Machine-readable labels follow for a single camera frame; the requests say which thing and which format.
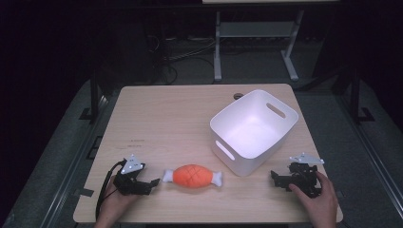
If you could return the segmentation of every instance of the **orange toy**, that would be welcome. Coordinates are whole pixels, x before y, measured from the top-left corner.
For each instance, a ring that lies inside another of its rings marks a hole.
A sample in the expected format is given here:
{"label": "orange toy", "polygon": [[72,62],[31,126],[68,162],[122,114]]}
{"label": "orange toy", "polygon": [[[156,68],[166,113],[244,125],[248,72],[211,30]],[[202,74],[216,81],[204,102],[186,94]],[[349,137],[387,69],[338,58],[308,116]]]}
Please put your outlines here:
{"label": "orange toy", "polygon": [[188,164],[179,167],[175,171],[172,169],[165,170],[163,181],[174,182],[189,188],[204,187],[210,183],[214,183],[220,187],[222,186],[222,173],[212,172],[197,164]]}

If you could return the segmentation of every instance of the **black wall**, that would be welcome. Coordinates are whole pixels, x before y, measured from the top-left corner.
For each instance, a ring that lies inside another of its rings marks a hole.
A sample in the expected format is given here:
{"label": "black wall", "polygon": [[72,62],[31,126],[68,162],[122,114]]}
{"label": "black wall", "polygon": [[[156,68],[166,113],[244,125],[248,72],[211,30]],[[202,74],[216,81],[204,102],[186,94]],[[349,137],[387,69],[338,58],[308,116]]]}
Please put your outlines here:
{"label": "black wall", "polygon": [[3,224],[87,76],[80,70],[84,18],[72,5],[9,0],[0,8]]}
{"label": "black wall", "polygon": [[403,131],[402,10],[401,1],[347,1],[337,11],[316,75],[348,66],[348,77],[357,72]]}

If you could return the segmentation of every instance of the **human hand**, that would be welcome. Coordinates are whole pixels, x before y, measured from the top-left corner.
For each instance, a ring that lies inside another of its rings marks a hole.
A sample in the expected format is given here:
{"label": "human hand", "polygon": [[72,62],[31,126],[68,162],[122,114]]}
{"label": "human hand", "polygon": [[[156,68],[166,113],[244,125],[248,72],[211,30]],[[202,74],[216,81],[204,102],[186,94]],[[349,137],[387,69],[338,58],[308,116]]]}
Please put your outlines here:
{"label": "human hand", "polygon": [[105,192],[105,199],[94,228],[111,227],[127,210],[127,208],[139,198],[139,195],[122,195],[116,188],[113,181],[115,176],[110,178]]}
{"label": "human hand", "polygon": [[320,196],[311,199],[296,185],[290,183],[290,189],[297,195],[308,211],[309,219],[316,228],[335,228],[338,201],[332,182],[320,172],[316,172],[322,186]]}

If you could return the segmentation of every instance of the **wooden table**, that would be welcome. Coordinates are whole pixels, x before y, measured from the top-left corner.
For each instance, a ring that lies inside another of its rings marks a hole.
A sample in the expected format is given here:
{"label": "wooden table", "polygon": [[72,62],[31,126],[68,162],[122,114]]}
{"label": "wooden table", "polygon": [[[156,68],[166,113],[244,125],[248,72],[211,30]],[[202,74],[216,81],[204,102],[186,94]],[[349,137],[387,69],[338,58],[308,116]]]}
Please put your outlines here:
{"label": "wooden table", "polygon": [[[263,89],[299,115],[283,146],[248,177],[236,176],[213,154],[210,120],[234,102],[235,93]],[[270,170],[288,175],[290,156],[318,156],[296,97],[288,85],[170,85],[122,89],[74,212],[77,222],[94,222],[95,206],[107,171],[132,153],[146,164],[138,181],[163,176],[164,169],[196,163],[223,173],[223,186],[187,189],[160,182],[141,197],[120,222],[138,223],[294,223],[309,221],[297,198],[274,186]],[[325,172],[322,165],[318,170]],[[337,221],[342,220],[338,209]]]}

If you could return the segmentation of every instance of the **floor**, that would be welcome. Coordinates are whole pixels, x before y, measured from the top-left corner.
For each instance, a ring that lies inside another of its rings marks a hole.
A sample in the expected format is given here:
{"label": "floor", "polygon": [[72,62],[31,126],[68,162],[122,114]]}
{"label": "floor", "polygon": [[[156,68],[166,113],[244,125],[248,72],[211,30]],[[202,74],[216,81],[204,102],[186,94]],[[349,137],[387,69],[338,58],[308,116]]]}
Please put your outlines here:
{"label": "floor", "polygon": [[[285,47],[287,40],[265,42],[262,47],[250,48],[250,45],[245,48],[240,45],[224,52],[220,84],[285,83],[298,88],[313,81],[311,75],[320,42],[300,42],[296,45],[293,61],[300,76],[298,82],[291,82],[288,78],[280,57],[279,51]],[[168,44],[173,50],[171,56],[187,53],[194,46],[203,47],[175,40]],[[175,62],[170,70],[162,67],[165,76],[158,77],[153,85],[162,85],[167,81],[171,85],[212,84],[212,58],[210,51]],[[363,82],[360,107],[367,107],[375,121],[355,124],[348,112],[350,90],[347,89],[341,96],[332,93],[335,79],[331,78],[309,91],[296,91],[296,96],[337,191],[344,214],[344,220],[337,227],[403,227],[403,215],[401,209],[398,210],[401,194],[397,194],[397,200],[393,199],[393,194],[403,188],[403,174],[400,172],[402,132]],[[83,110],[90,107],[89,82],[83,84],[3,227],[91,227],[91,224],[76,223],[72,214],[119,92],[118,87],[114,88],[100,100],[100,116],[90,124],[89,120],[79,120]],[[116,224],[115,227],[145,226]],[[288,226],[311,227],[308,223]]]}

